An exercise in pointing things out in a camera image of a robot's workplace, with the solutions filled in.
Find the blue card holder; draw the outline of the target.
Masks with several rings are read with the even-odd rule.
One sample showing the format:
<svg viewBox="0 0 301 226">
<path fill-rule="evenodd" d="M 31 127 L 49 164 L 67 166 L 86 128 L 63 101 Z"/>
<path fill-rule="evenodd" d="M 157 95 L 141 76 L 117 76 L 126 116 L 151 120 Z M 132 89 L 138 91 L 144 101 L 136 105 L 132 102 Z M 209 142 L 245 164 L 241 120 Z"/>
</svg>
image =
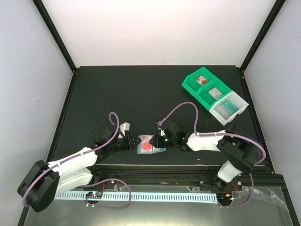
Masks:
<svg viewBox="0 0 301 226">
<path fill-rule="evenodd" d="M 153 135 L 139 135 L 138 138 L 141 140 L 137 146 L 138 154 L 155 154 L 166 151 L 166 148 L 156 148 L 150 143 Z"/>
</svg>

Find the clear white bin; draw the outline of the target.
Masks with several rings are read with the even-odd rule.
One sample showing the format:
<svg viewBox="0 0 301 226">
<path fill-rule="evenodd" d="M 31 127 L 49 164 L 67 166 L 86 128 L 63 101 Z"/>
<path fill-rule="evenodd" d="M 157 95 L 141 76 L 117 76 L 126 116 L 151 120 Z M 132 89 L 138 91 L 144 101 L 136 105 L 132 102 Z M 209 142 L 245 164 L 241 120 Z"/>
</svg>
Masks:
<svg viewBox="0 0 301 226">
<path fill-rule="evenodd" d="M 209 112 L 224 126 L 233 121 L 234 118 L 241 114 L 248 106 L 249 104 L 241 96 L 231 91 L 217 100 Z"/>
</svg>

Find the red dot credit card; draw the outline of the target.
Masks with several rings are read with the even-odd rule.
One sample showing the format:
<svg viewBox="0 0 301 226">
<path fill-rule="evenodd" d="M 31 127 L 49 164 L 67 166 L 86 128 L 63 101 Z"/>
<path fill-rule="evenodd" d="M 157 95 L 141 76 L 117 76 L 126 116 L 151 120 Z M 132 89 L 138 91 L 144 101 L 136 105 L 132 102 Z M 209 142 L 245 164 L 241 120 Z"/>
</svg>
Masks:
<svg viewBox="0 0 301 226">
<path fill-rule="evenodd" d="M 153 146 L 149 143 L 152 136 L 144 135 L 141 138 L 141 152 L 142 153 L 150 153 L 152 152 Z"/>
</svg>

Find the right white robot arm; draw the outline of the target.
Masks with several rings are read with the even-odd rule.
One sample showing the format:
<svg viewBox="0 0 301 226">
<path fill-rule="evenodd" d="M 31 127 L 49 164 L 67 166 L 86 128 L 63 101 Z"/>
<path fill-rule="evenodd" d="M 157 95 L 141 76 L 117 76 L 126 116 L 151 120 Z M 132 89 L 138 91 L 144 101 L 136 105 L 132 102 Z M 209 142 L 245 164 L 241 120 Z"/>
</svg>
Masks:
<svg viewBox="0 0 301 226">
<path fill-rule="evenodd" d="M 202 179 L 206 186 L 225 191 L 232 180 L 241 174 L 249 174 L 263 161 L 265 150 L 236 126 L 214 133 L 194 133 L 181 130 L 174 122 L 166 121 L 161 132 L 150 139 L 155 148 L 177 147 L 182 151 L 216 151 L 225 157 L 216 175 Z"/>
</svg>

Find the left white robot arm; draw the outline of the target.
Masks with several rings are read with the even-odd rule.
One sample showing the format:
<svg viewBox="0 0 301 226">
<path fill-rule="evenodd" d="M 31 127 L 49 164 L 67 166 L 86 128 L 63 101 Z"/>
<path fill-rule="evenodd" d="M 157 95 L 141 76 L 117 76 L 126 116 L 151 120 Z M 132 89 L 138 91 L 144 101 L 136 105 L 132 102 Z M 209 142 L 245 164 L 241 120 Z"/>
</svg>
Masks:
<svg viewBox="0 0 301 226">
<path fill-rule="evenodd" d="M 108 158 L 112 152 L 131 150 L 140 144 L 141 139 L 128 131 L 128 123 L 121 124 L 118 129 L 110 125 L 89 147 L 56 161 L 35 162 L 17 189 L 23 205 L 41 212 L 67 191 L 98 187 L 101 176 L 91 171 L 92 166 Z"/>
</svg>

